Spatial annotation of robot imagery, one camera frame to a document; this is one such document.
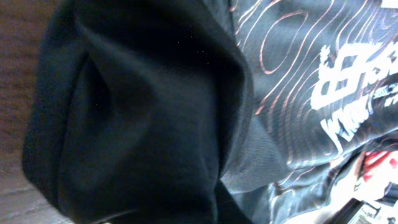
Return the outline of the black printed jersey shirt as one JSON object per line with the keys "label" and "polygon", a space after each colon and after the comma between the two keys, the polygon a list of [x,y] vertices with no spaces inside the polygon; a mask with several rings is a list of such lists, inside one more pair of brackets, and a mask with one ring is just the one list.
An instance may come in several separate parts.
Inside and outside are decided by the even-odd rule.
{"label": "black printed jersey shirt", "polygon": [[395,1],[62,1],[22,170],[75,223],[308,223],[397,151]]}

